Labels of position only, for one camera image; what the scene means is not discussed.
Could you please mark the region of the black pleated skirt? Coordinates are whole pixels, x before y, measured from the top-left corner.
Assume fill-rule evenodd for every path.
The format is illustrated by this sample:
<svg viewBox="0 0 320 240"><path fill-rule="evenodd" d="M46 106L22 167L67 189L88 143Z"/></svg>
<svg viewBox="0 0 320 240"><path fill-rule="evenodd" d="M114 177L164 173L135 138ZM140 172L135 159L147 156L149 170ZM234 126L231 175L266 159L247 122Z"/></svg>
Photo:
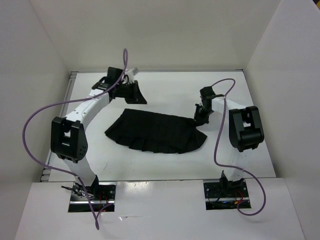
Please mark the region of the black pleated skirt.
<svg viewBox="0 0 320 240"><path fill-rule="evenodd" d="M196 151L207 139L191 118L128 108L104 134L129 149L163 154Z"/></svg>

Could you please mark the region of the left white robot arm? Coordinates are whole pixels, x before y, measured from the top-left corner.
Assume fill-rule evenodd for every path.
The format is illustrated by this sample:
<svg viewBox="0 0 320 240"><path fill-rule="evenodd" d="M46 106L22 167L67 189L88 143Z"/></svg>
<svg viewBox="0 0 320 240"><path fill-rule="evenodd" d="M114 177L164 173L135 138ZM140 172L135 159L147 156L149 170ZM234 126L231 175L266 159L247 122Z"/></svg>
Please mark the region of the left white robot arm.
<svg viewBox="0 0 320 240"><path fill-rule="evenodd" d="M109 67L107 75L96 82L87 97L72 112L64 117L55 117L51 122L50 149L75 175L71 191L88 200L99 196L98 176L92 171L86 158L88 141L86 129L96 115L113 99L123 98L128 104L146 104L138 81L139 70Z"/></svg>

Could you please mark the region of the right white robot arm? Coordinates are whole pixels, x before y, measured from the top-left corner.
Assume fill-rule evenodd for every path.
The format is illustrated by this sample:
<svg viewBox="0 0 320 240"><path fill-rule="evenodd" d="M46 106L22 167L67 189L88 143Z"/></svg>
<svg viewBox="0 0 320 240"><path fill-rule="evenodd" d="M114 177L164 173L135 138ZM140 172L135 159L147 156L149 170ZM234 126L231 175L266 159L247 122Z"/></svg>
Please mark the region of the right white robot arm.
<svg viewBox="0 0 320 240"><path fill-rule="evenodd" d="M212 86L203 87L200 91L200 104L196 104L194 121L197 126L209 123L212 113L222 115L220 129L213 150L213 162L231 173L221 173L219 179L219 197L229 197L242 190L243 174L248 173L240 161L249 150L255 150L264 141L265 135L259 109L252 106L238 104L227 99L227 94L217 94ZM235 154L231 162L218 162L218 146L223 135L224 125L227 123L227 138Z"/></svg>

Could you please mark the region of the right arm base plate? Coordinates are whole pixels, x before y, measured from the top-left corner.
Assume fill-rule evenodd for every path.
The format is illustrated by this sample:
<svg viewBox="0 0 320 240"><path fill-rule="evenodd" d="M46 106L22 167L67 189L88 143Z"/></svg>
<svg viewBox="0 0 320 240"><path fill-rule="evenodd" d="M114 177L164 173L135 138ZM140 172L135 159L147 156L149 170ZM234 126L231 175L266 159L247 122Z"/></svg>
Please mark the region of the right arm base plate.
<svg viewBox="0 0 320 240"><path fill-rule="evenodd" d="M238 188L222 190L217 181L209 181L203 183L203 190L207 211L236 209L238 203L240 203L240 209L251 208L245 182Z"/></svg>

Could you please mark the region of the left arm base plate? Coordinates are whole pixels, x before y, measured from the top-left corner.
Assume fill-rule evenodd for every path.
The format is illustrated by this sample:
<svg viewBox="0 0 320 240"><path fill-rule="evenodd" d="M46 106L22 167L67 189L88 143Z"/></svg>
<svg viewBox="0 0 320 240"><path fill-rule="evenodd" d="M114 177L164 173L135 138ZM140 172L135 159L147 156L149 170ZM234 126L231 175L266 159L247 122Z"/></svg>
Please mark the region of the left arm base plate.
<svg viewBox="0 0 320 240"><path fill-rule="evenodd" d="M69 213L84 213L90 212L90 206L85 193L78 192L76 183L72 187L62 186L62 188L71 191L68 212ZM97 195L90 195L90 202L93 210L98 213L114 212L115 211L115 196L116 183L115 182L100 182Z"/></svg>

